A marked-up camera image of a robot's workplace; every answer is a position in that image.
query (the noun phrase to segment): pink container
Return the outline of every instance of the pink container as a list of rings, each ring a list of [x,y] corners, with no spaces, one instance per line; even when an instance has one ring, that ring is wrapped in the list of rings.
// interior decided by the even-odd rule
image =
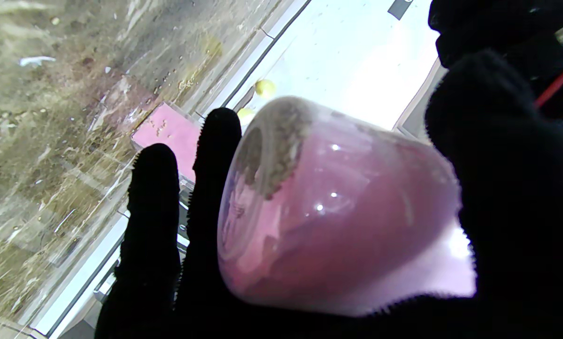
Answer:
[[[254,118],[218,225],[221,275],[249,303],[363,315],[424,292],[470,296],[458,183],[432,147],[304,99]]]

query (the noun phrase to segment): dirty glass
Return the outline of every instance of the dirty glass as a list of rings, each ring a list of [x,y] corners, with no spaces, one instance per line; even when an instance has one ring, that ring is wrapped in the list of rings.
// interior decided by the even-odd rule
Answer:
[[[203,114],[283,0],[0,0],[0,322],[25,326],[124,210],[130,134]]]

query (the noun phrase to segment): red cable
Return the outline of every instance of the red cable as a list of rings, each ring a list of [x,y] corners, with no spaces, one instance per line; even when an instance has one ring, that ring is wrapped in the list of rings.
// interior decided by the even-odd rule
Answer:
[[[555,79],[553,83],[543,92],[535,101],[537,108],[542,107],[551,97],[557,93],[563,86],[563,73]]]

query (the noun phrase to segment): yellow ball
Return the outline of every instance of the yellow ball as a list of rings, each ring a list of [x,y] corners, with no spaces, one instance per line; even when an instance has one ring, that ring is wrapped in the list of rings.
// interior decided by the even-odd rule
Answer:
[[[275,86],[273,81],[265,79],[258,81],[254,85],[254,89],[256,91],[256,94],[258,94],[258,96],[264,99],[269,99],[275,95],[275,91],[277,90],[277,87]]]

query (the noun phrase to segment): white light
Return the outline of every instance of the white light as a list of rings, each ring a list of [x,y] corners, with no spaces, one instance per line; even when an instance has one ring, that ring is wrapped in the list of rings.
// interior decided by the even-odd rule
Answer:
[[[451,238],[449,238],[449,250],[451,254],[459,259],[468,258],[473,255],[468,248],[469,245],[470,241],[468,236],[464,233],[464,230],[461,228],[455,229]]]

